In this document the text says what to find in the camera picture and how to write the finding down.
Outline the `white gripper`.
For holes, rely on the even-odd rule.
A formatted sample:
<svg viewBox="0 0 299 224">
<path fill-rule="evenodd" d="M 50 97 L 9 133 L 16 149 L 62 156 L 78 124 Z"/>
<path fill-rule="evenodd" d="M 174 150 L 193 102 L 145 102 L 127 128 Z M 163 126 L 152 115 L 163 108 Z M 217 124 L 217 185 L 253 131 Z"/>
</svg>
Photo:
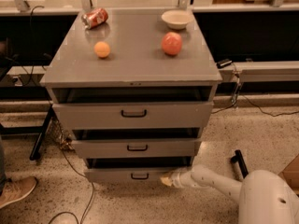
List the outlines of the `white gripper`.
<svg viewBox="0 0 299 224">
<path fill-rule="evenodd" d="M 174 172 L 165 173 L 161 175 L 160 180 L 168 187 L 173 186 L 178 189 L 194 187 L 191 171 L 188 168 L 179 168 Z"/>
</svg>

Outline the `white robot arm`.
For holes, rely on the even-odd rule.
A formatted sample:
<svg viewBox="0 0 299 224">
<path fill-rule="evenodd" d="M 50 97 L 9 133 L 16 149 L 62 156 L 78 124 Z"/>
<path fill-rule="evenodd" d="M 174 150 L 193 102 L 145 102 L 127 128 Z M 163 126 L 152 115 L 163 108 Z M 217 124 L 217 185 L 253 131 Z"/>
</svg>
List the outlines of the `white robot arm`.
<svg viewBox="0 0 299 224">
<path fill-rule="evenodd" d="M 197 164 L 166 173 L 161 181 L 177 189 L 216 189 L 238 204 L 238 224 L 299 224 L 299 197 L 269 171 L 253 171 L 240 182 Z"/>
</svg>

